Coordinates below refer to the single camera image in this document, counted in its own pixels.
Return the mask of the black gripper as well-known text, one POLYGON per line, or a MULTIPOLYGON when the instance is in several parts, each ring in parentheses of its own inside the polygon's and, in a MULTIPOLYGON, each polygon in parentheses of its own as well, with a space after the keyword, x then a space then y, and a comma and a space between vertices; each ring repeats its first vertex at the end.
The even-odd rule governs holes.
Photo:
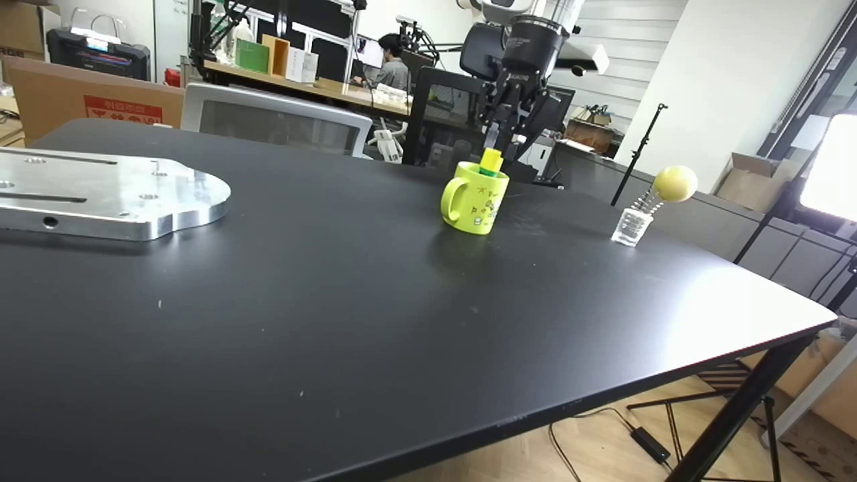
POLYGON ((500 26, 497 76, 482 99, 482 144, 504 152, 512 167, 531 137, 531 117, 540 107, 547 80, 571 33, 543 17, 513 17, 500 26))

